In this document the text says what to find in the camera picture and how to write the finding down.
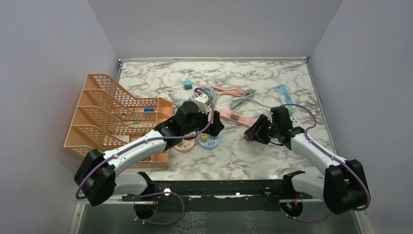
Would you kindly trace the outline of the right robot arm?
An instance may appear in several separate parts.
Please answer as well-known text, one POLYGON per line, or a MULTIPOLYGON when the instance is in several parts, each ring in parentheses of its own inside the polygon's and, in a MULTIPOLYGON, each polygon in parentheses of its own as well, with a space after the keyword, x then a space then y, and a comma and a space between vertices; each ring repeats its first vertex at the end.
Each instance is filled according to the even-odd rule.
POLYGON ((248 141, 269 144, 273 138, 278 145, 304 157, 322 174, 311 176, 304 171, 295 171, 283 176, 281 192, 286 198, 299 193, 324 201, 335 215, 344 212, 364 211, 371 204, 371 195, 362 164, 347 160, 318 144, 308 129, 294 127, 287 105, 273 107, 271 118, 260 115, 258 120, 244 132, 248 141))

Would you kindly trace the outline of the yellow charger cube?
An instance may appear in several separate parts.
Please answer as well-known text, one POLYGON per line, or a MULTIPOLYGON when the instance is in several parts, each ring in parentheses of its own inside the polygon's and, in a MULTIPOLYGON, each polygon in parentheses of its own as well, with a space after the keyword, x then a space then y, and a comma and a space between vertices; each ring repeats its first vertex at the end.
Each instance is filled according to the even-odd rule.
POLYGON ((200 134, 200 140, 201 142, 206 142, 208 140, 208 135, 207 134, 200 134))

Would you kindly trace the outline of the pink charger cube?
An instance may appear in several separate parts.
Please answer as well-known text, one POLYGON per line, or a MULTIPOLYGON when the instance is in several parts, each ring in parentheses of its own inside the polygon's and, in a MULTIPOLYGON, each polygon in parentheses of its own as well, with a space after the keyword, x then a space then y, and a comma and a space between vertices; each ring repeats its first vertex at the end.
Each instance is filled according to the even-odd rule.
POLYGON ((231 113, 230 113, 230 118, 232 120, 238 121, 239 118, 240 118, 240 112, 237 111, 237 110, 232 110, 231 113))

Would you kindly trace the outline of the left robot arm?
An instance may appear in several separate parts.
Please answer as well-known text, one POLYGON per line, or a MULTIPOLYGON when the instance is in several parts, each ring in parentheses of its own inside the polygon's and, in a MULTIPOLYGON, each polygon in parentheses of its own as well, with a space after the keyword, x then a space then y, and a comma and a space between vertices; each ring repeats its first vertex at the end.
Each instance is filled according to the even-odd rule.
POLYGON ((220 112, 212 107, 202 112, 200 108, 203 106, 204 103, 185 101, 175 115, 138 140, 104 152, 90 150, 74 176, 78 185, 76 199, 86 199, 92 206, 100 205, 119 192, 121 184, 116 179, 132 165, 201 133, 218 136, 224 129, 220 112))

